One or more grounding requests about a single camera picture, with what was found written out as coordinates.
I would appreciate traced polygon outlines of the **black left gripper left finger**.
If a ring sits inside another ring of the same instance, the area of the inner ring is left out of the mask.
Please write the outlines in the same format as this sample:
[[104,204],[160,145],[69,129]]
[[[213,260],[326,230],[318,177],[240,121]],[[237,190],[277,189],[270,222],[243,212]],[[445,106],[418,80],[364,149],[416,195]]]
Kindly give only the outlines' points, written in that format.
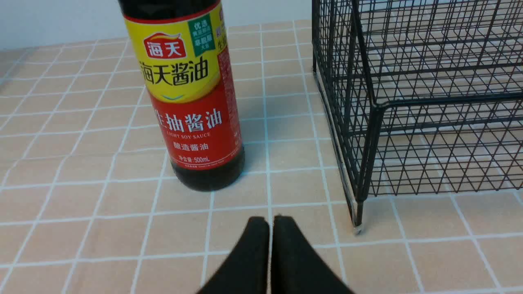
[[269,258],[269,224],[251,216],[238,242],[199,294],[265,294]]

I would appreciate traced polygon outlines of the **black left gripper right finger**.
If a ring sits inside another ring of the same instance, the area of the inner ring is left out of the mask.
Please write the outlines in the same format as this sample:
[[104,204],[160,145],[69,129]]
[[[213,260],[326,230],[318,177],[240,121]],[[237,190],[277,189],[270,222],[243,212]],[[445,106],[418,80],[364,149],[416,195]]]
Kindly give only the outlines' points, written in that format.
[[352,294],[310,245],[291,216],[273,220],[270,267],[273,294]]

